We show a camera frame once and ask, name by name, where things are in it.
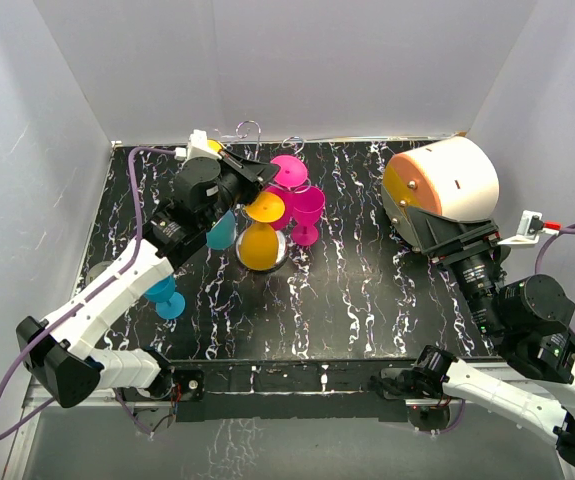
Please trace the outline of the pink wine glass front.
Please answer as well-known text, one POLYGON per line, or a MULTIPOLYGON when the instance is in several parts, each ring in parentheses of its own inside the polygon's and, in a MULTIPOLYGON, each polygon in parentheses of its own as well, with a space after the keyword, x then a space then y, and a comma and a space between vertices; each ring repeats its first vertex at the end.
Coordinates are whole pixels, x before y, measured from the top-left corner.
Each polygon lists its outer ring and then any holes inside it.
POLYGON ((306 183, 308 169, 298 157, 293 155, 278 155, 271 160, 271 163, 279 167, 279 172, 267 190, 281 198, 285 206, 283 215, 272 222, 271 226, 275 230, 281 230, 291 221, 295 190, 306 183))

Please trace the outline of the pink wine glass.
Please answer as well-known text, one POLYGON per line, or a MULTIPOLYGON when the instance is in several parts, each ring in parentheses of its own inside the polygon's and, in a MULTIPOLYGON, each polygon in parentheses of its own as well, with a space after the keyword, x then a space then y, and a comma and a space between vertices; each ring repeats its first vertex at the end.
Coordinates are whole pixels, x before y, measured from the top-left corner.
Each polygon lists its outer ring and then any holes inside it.
POLYGON ((299 246, 309 247, 317 242, 319 232, 316 223, 320 220, 326 197, 318 187, 310 187, 293 197, 292 215, 296 221, 291 238, 299 246))
POLYGON ((271 226, 275 230, 281 230, 291 221, 295 190, 306 183, 308 169, 298 157, 293 155, 278 155, 271 160, 271 163, 279 167, 279 172, 267 190, 281 198, 285 206, 283 215, 272 222, 271 226))

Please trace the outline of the orange wine glass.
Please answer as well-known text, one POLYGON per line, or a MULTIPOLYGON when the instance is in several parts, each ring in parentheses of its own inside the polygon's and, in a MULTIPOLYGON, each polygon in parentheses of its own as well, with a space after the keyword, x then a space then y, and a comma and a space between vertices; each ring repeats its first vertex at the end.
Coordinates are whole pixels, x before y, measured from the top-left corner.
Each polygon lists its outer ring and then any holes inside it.
POLYGON ((209 148, 211 150, 213 150, 214 152, 220 153, 224 149, 224 146, 216 140, 209 139, 207 141, 207 143, 208 143, 209 148))
POLYGON ((271 269, 278 257, 279 241, 271 223, 284 213, 285 206, 277 195, 263 191, 245 207, 252 224, 243 232, 238 247, 242 264, 250 270, 271 269))

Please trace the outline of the orange wine glass front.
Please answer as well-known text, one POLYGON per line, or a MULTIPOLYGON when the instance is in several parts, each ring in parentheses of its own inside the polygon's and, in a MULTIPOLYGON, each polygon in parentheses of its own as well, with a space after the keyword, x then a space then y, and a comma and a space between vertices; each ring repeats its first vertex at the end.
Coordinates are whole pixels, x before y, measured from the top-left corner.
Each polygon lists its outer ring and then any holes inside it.
POLYGON ((279 241, 271 223, 284 213, 285 206, 277 195, 263 191, 245 207, 252 224, 243 232, 238 247, 242 264, 250 270, 271 269, 278 257, 279 241))

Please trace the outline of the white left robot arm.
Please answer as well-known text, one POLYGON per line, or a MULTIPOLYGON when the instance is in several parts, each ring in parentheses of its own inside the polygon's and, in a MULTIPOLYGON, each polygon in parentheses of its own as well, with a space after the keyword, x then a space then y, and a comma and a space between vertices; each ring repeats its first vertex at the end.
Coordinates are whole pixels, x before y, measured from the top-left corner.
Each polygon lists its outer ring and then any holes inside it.
POLYGON ((16 328, 25 368, 63 408, 97 389, 138 388, 167 396, 174 376, 159 354, 142 349, 101 350, 97 342, 145 292, 167 279, 206 244, 206 234, 236 205, 253 203, 279 167, 224 153, 197 157, 176 174, 170 198, 160 202, 124 252, 66 305, 16 328))

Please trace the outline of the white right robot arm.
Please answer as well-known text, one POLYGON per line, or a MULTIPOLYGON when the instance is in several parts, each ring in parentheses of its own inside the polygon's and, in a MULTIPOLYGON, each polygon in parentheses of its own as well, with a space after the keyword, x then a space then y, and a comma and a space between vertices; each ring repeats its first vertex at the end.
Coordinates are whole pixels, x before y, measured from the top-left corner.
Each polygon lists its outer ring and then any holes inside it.
POLYGON ((575 303, 549 275, 506 283, 502 268, 512 248, 533 245, 542 233, 555 238, 562 228, 529 211, 508 238, 501 238, 491 219, 458 222, 418 207, 408 208, 407 218, 420 251, 453 274, 477 329, 496 354, 549 395, 542 399, 431 345, 400 374, 408 391, 483 406, 540 434, 575 467, 575 333, 570 327, 575 303))

